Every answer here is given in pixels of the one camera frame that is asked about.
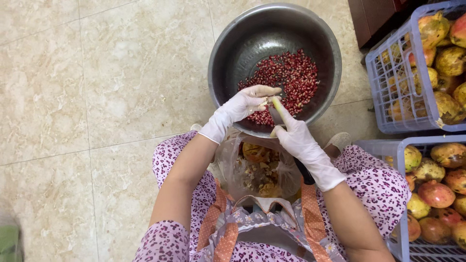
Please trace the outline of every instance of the gloved hand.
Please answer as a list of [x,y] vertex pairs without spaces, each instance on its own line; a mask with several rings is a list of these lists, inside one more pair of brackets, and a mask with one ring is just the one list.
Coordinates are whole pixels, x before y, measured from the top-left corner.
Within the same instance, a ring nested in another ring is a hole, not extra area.
[[220,144],[225,138],[226,131],[234,122],[243,120],[255,111],[264,111],[266,107],[261,104],[267,100],[271,103],[270,96],[279,92],[281,92],[281,88],[266,85],[244,88],[214,112],[199,134]]
[[274,101],[274,106],[287,130],[277,125],[270,137],[278,137],[283,148],[307,167],[320,190],[330,190],[346,180],[311,136],[306,123],[294,119],[279,101]]

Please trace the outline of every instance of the leg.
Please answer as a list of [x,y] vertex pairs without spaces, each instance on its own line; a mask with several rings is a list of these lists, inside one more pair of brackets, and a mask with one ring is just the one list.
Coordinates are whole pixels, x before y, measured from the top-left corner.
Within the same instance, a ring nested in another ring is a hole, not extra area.
[[[380,234],[384,239],[388,238],[411,197],[406,179],[357,145],[347,146],[335,159],[334,165],[346,174],[346,182],[371,214]],[[316,194],[327,236],[346,256],[343,245],[333,232],[322,192],[317,190]]]
[[[158,188],[162,186],[178,155],[196,134],[196,131],[190,131],[169,138],[157,145],[152,159],[152,170],[157,178]],[[206,170],[192,194],[191,233],[189,236],[190,256],[195,253],[198,246],[201,223],[206,216],[207,210],[215,202],[215,192],[215,180],[212,173]]]

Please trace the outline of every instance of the apron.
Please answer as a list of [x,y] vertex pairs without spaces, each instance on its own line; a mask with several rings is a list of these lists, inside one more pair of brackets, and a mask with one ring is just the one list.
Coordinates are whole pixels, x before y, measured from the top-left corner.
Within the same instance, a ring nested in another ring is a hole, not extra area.
[[[302,197],[293,205],[281,198],[245,196],[234,202],[217,183],[216,201],[209,207],[200,231],[197,251],[201,262],[228,262],[236,241],[250,241],[283,248],[306,261],[346,262],[326,238],[314,185],[301,181]],[[256,204],[253,213],[242,205]],[[282,210],[271,212],[275,205]]]

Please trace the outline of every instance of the stainless steel bowl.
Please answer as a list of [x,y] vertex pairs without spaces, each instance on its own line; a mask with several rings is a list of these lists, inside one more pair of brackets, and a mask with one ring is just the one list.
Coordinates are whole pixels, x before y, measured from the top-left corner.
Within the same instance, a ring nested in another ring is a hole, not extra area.
[[[256,63],[269,55],[300,48],[315,61],[320,81],[317,92],[296,119],[309,126],[330,106],[342,74],[338,42],[329,26],[314,12],[293,4],[266,4],[239,15],[220,34],[213,47],[208,82],[217,108],[238,92],[237,83],[254,75]],[[268,138],[272,127],[244,119],[233,126],[249,135]]]

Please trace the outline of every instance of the marble floor tile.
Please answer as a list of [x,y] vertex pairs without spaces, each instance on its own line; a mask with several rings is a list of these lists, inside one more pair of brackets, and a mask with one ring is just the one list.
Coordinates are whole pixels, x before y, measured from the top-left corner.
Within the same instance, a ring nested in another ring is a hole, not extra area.
[[209,0],[215,39],[239,14],[255,6],[272,2],[290,2],[319,15],[332,29],[342,54],[342,78],[332,105],[372,98],[365,66],[360,60],[348,1],[345,0]]
[[0,45],[79,18],[77,0],[2,0]]
[[89,151],[0,166],[25,261],[98,261]]
[[0,52],[0,165],[89,149],[79,21]]
[[79,16],[86,17],[136,0],[79,0]]
[[82,19],[91,148],[188,131],[215,109],[207,1],[140,0]]
[[348,132],[353,141],[391,138],[377,128],[376,115],[369,111],[373,107],[372,99],[330,106],[309,130],[320,146],[342,131]]
[[131,261],[158,194],[155,147],[172,136],[91,150],[100,261]]

